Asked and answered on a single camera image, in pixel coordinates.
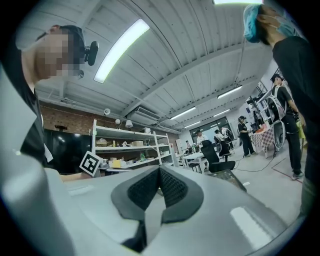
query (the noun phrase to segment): white floor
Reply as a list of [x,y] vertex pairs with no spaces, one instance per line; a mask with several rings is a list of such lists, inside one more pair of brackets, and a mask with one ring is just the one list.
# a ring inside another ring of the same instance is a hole
[[[274,159],[273,148],[269,149],[268,158],[265,157],[264,152],[259,152],[259,149],[256,151],[258,155],[242,159],[244,154],[242,146],[236,148],[234,154],[228,159],[228,161],[237,161],[233,173],[242,184],[245,184],[247,193],[272,209],[287,225],[290,225],[299,214],[302,180],[291,179],[288,143],[286,142]],[[305,169],[305,163],[306,150],[304,149],[301,160],[302,171]],[[156,194],[145,212],[148,243],[160,229],[161,214],[165,208],[164,198]]]

